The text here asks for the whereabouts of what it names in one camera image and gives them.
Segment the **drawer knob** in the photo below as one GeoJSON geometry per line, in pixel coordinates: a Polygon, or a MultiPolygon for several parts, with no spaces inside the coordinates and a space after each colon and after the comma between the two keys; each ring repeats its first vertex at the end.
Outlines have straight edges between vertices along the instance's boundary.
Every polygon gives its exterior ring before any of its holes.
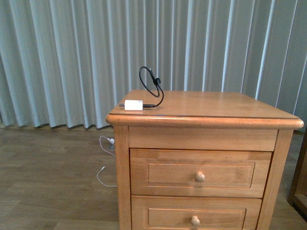
{"type": "Polygon", "coordinates": [[[205,181],[205,175],[202,174],[201,172],[196,173],[195,175],[195,180],[197,182],[204,182],[205,181]]]}
{"type": "Polygon", "coordinates": [[[201,222],[200,222],[200,220],[198,219],[197,216],[193,216],[193,217],[192,217],[191,224],[192,224],[193,226],[197,227],[197,226],[200,225],[200,223],[201,223],[201,222]]]}

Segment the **black cable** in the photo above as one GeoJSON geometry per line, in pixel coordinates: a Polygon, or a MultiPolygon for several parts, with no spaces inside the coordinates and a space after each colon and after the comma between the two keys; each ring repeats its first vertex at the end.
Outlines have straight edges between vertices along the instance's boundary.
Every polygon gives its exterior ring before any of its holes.
{"type": "Polygon", "coordinates": [[[140,77],[140,80],[141,80],[142,85],[143,85],[143,86],[145,87],[145,89],[147,89],[147,91],[150,92],[153,96],[155,96],[155,97],[160,97],[160,91],[159,91],[159,89],[161,90],[161,93],[162,93],[162,99],[161,99],[161,101],[160,101],[158,104],[143,104],[143,108],[155,108],[155,107],[159,106],[159,105],[162,103],[163,99],[164,99],[164,92],[163,92],[163,90],[161,89],[161,87],[160,87],[160,85],[159,85],[159,84],[161,83],[161,80],[160,80],[159,78],[154,78],[153,71],[151,70],[151,68],[148,68],[148,67],[146,67],[146,66],[142,66],[142,67],[140,68],[140,70],[139,70],[139,77],[140,77]],[[153,83],[154,83],[154,85],[155,85],[155,87],[156,87],[156,89],[157,89],[158,95],[154,94],[150,89],[148,89],[148,87],[147,87],[147,86],[145,85],[145,83],[143,82],[143,80],[142,80],[142,78],[141,78],[142,69],[146,69],[146,70],[149,72],[150,76],[152,77],[153,83]]]}

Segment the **power cord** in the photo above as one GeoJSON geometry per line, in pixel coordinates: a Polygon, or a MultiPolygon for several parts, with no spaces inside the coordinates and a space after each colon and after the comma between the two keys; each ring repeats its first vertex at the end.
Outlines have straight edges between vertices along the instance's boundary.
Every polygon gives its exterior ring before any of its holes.
{"type": "Polygon", "coordinates": [[[161,92],[162,92],[162,99],[161,99],[161,101],[160,101],[158,104],[143,104],[143,108],[155,108],[155,107],[159,106],[159,105],[162,103],[163,99],[164,99],[164,92],[163,92],[163,90],[161,89],[161,87],[160,87],[160,85],[159,85],[159,84],[161,83],[160,78],[154,78],[154,74],[153,74],[152,69],[151,69],[151,68],[148,68],[148,67],[146,67],[146,66],[142,66],[142,67],[140,68],[140,70],[139,70],[139,77],[140,77],[140,80],[141,80],[142,85],[145,87],[145,89],[147,89],[148,92],[151,93],[152,96],[154,96],[154,97],[160,97],[160,91],[159,91],[159,89],[160,89],[161,92]],[[153,83],[154,83],[154,85],[155,85],[155,87],[156,87],[156,89],[157,89],[158,95],[154,94],[150,89],[148,89],[148,87],[147,87],[147,86],[145,85],[145,83],[143,82],[143,80],[142,80],[142,78],[141,78],[141,71],[142,71],[142,69],[146,69],[146,70],[149,72],[150,76],[152,77],[153,83]]]}
{"type": "Polygon", "coordinates": [[[101,170],[97,173],[97,175],[96,175],[97,180],[98,180],[101,184],[103,184],[104,186],[106,186],[106,187],[117,187],[117,185],[107,185],[107,184],[104,184],[104,183],[99,179],[98,175],[102,172],[103,169],[105,169],[105,166],[102,167],[101,170]]]}
{"type": "MultiPolygon", "coordinates": [[[[107,138],[107,137],[104,137],[104,136],[100,136],[100,138],[99,138],[99,144],[100,144],[100,147],[101,147],[101,149],[102,149],[103,151],[105,151],[105,152],[108,153],[108,154],[111,154],[111,155],[115,156],[114,153],[111,153],[111,152],[105,150],[105,149],[102,147],[101,138],[107,139],[112,145],[114,145],[114,139],[113,139],[113,138],[107,138]]],[[[97,180],[98,180],[102,185],[104,185],[104,186],[106,186],[106,187],[117,187],[117,185],[107,185],[107,184],[103,183],[103,182],[99,179],[98,176],[99,176],[99,174],[103,171],[103,169],[105,169],[105,166],[102,167],[101,170],[97,173],[97,175],[96,175],[97,180]]]]}
{"type": "Polygon", "coordinates": [[[102,149],[103,151],[105,151],[105,152],[106,152],[106,153],[108,153],[108,154],[111,154],[111,155],[115,156],[115,154],[114,154],[114,153],[109,152],[109,151],[105,150],[105,149],[102,147],[102,144],[101,144],[101,138],[105,138],[105,139],[107,139],[107,140],[110,142],[110,144],[112,144],[112,145],[114,145],[114,139],[113,139],[113,138],[109,139],[109,138],[107,138],[107,137],[100,136],[100,138],[99,138],[99,143],[100,143],[100,147],[101,147],[101,149],[102,149]]]}

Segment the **curtain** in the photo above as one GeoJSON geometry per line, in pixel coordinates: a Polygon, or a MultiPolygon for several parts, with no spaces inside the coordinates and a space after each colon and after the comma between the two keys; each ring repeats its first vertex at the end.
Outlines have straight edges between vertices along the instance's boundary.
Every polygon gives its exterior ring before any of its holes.
{"type": "Polygon", "coordinates": [[[146,65],[164,90],[241,92],[307,123],[306,12],[305,0],[0,0],[0,122],[103,127],[146,65]]]}

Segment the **wooden drawer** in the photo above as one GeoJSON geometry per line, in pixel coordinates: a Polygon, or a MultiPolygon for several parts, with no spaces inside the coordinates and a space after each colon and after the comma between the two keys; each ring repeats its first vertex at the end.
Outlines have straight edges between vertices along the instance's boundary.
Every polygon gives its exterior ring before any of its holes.
{"type": "Polygon", "coordinates": [[[130,148],[273,151],[277,130],[129,127],[130,148]]]}
{"type": "Polygon", "coordinates": [[[260,199],[132,196],[132,229],[254,230],[260,206],[260,199]]]}
{"type": "Polygon", "coordinates": [[[130,149],[131,194],[260,198],[270,160],[271,152],[130,149]]]}

